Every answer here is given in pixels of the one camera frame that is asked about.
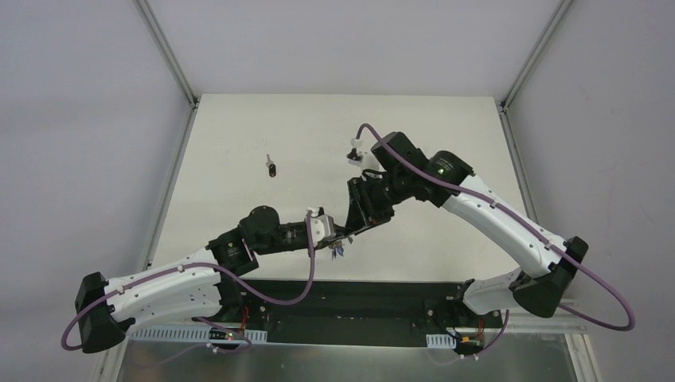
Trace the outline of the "key with black head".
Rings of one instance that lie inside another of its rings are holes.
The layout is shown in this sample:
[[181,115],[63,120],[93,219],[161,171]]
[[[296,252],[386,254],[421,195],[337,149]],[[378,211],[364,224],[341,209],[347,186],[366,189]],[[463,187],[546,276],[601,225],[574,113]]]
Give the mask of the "key with black head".
[[270,155],[266,155],[267,160],[266,160],[266,167],[268,171],[268,176],[269,177],[276,177],[277,175],[277,169],[276,169],[276,164],[275,162],[271,159]]

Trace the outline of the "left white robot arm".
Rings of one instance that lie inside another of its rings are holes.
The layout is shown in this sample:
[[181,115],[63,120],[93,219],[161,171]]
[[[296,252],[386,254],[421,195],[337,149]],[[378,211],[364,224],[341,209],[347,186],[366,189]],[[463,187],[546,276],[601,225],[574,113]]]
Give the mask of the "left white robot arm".
[[[242,290],[271,304],[297,304],[314,282],[316,251],[347,236],[323,208],[308,209],[302,221],[283,224],[272,207],[256,207],[234,229],[178,261],[118,278],[107,279],[99,272],[85,276],[76,296],[76,316],[61,346],[98,353],[162,322],[216,315],[233,322],[242,314]],[[306,250],[310,258],[309,278],[299,296],[273,298],[241,278],[258,268],[258,255],[297,250]]]

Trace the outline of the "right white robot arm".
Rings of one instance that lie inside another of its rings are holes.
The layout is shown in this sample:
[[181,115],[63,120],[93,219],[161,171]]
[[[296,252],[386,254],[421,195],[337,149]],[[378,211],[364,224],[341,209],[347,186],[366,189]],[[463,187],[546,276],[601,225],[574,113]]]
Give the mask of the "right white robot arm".
[[491,310],[513,306],[540,317],[554,315],[576,275],[571,261],[580,262],[588,245],[544,230],[514,212],[497,197],[473,168],[450,151],[428,158],[402,132],[392,132],[369,152],[352,139],[347,159],[361,167],[350,179],[349,211],[341,236],[356,236],[388,223],[394,207],[408,199],[429,201],[465,220],[491,239],[517,263],[510,273],[465,282],[451,313],[460,325],[470,326]]

